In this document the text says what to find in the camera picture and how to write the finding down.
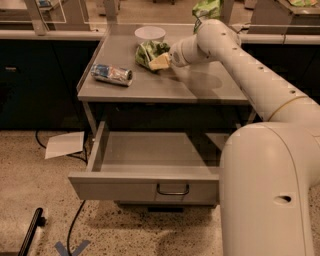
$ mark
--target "floor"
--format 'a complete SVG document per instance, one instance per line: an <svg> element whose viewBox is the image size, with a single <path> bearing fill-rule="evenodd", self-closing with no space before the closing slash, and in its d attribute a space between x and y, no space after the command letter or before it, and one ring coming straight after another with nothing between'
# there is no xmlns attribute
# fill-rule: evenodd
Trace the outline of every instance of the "floor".
<svg viewBox="0 0 320 256"><path fill-rule="evenodd" d="M149 22L149 16L150 20L159 16L162 21L193 22L191 14L179 19L183 12L191 13L195 2L187 5L185 0L176 0L171 5L167 0L156 4L139 0L139 6L137 1L123 0L119 21L139 22L141 18ZM159 15L144 8L144 4L157 9ZM231 22L247 22L249 17L250 11L236 2ZM40 131L38 138L46 145L50 137L63 133ZM66 156L47 160L44 157L45 149L37 142L35 131L0 131L0 255L20 250L38 207L43 208L47 221L37 229L29 255L67 255L68 232L82 203L67 177L71 171L84 171L85 163ZM316 255L320 255L319 186L310 191L310 211L314 247ZM86 201L72 230L70 248L77 251L74 255L86 256L222 256L220 207L150 212L142 206Z"/></svg>

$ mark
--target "can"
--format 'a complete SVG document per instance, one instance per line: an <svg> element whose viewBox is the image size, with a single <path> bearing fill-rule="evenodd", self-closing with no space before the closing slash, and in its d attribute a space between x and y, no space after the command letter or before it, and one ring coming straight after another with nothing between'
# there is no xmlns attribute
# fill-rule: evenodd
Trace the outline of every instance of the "can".
<svg viewBox="0 0 320 256"><path fill-rule="evenodd" d="M132 71L112 65L93 64L91 75L99 81L130 86L132 83Z"/></svg>

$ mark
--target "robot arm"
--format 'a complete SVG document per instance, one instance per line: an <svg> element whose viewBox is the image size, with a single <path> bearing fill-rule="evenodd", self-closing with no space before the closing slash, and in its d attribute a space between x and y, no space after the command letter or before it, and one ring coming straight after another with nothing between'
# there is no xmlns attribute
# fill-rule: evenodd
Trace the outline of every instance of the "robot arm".
<svg viewBox="0 0 320 256"><path fill-rule="evenodd" d="M218 20L169 56L176 66L220 61L265 121L236 131L222 153L224 255L314 256L308 191L320 183L319 105L243 51Z"/></svg>

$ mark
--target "bowl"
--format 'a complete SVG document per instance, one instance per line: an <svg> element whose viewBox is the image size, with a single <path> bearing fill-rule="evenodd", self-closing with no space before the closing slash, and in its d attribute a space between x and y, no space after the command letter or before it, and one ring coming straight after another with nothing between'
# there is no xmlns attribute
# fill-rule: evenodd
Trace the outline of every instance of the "bowl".
<svg viewBox="0 0 320 256"><path fill-rule="evenodd" d="M166 31L155 26L144 26L138 28L134 34L136 36L137 43L141 44L148 40L162 42L166 35Z"/></svg>

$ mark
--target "drawer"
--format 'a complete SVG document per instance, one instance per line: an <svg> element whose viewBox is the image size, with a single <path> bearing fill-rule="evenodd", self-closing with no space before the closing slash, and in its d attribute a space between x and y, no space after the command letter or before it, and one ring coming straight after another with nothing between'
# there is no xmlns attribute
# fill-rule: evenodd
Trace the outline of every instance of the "drawer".
<svg viewBox="0 0 320 256"><path fill-rule="evenodd" d="M220 150L181 132L112 132L99 125L86 171L69 180L83 200L216 205Z"/></svg>

